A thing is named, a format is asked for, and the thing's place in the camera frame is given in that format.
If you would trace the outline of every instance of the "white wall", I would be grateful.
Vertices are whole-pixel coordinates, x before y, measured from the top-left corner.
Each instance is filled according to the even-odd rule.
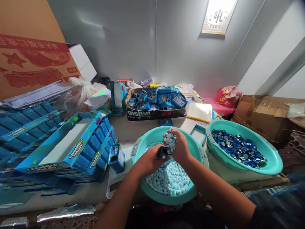
[[[301,68],[273,96],[305,99],[305,67]]]
[[[292,3],[238,84],[243,94],[255,95],[305,37],[304,5]]]

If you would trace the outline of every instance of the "plastic bag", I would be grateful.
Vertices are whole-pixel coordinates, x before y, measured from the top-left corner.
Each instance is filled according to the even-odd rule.
[[[63,93],[53,104],[58,111],[65,111],[63,117],[65,120],[71,118],[77,112],[89,112],[94,110],[92,107],[84,104],[103,84],[91,84],[84,77],[69,77],[71,89]]]
[[[175,85],[175,87],[178,87],[179,91],[182,94],[185,94],[185,93],[193,93],[194,85],[192,85],[192,84],[177,84],[177,85]]]
[[[241,97],[242,92],[236,86],[228,86],[221,89],[213,101],[225,107],[235,107]]]
[[[286,103],[289,106],[287,118],[305,117],[305,102],[304,103]]]
[[[130,89],[135,89],[135,88],[143,88],[141,85],[135,83],[135,82],[132,82],[132,81],[127,81],[127,86],[130,87]]]

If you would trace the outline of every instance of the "scale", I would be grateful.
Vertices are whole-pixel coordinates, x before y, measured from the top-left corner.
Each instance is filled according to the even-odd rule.
[[[125,154],[125,169],[123,172],[116,174],[116,172],[111,167],[109,168],[109,177],[106,192],[106,197],[108,199],[112,198],[113,194],[120,186],[122,180],[132,167],[132,160],[130,157],[132,148],[133,146],[122,149],[123,153]]]

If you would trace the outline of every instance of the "chinese character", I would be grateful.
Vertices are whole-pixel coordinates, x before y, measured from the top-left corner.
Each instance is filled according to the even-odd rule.
[[[25,40],[20,40],[20,39],[17,39],[17,41],[19,41],[19,44],[21,45],[21,46],[29,46],[29,44],[25,41]]]
[[[13,38],[6,38],[6,40],[8,41],[8,43],[10,45],[14,45],[14,46],[17,46],[17,42],[13,39]]]
[[[37,44],[36,44],[36,42],[35,41],[27,41],[28,43],[29,43],[29,45],[30,45],[30,47],[32,47],[32,48],[38,48],[38,46],[37,46]]]
[[[39,48],[45,48],[44,44],[41,43],[41,42],[37,42],[37,45],[38,45]]]
[[[50,43],[45,43],[45,46],[47,46],[49,49],[52,48],[52,45]]]
[[[214,15],[214,19],[216,19],[216,23],[218,22],[218,19],[219,19],[219,22],[222,22],[223,20],[221,19],[222,17],[222,10],[219,10],[219,12],[215,12],[215,15]]]
[[[57,44],[51,44],[53,48],[58,49]]]
[[[6,45],[4,38],[0,37],[0,45]]]

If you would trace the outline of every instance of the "plastic container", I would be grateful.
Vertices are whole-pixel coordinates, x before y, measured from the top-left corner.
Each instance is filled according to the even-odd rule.
[[[248,167],[247,165],[238,162],[215,142],[211,133],[213,129],[225,130],[228,134],[241,135],[244,140],[250,139],[257,146],[257,150],[262,152],[264,157],[268,159],[267,165],[260,169]],[[253,132],[252,130],[237,124],[235,122],[226,120],[215,120],[209,124],[206,130],[207,133],[207,145],[213,155],[222,162],[225,166],[236,171],[252,171],[263,175],[275,175],[282,171],[283,162],[279,156],[278,151],[271,145],[265,138]]]
[[[144,134],[142,137],[140,137],[135,145],[133,146],[132,152],[131,152],[131,159],[132,164],[135,164],[136,161],[143,155],[145,149],[147,146],[149,146],[153,142],[161,142],[163,140],[163,134],[166,133],[166,131],[169,129],[168,126],[161,126],[154,129],[151,129],[146,134]],[[207,159],[207,155],[204,151],[204,149],[196,142],[196,140],[190,136],[187,132],[184,130],[179,129],[186,137],[188,146],[190,148],[191,154],[201,163],[203,163],[205,166],[209,168],[209,162]],[[197,190],[194,186],[194,184],[191,182],[188,186],[188,189],[179,195],[175,196],[165,196],[160,193],[155,192],[153,189],[151,189],[148,184],[143,180],[141,182],[141,188],[142,190],[148,195],[151,199],[154,201],[157,201],[161,204],[165,205],[180,205],[184,204],[190,200],[192,200],[197,195]]]

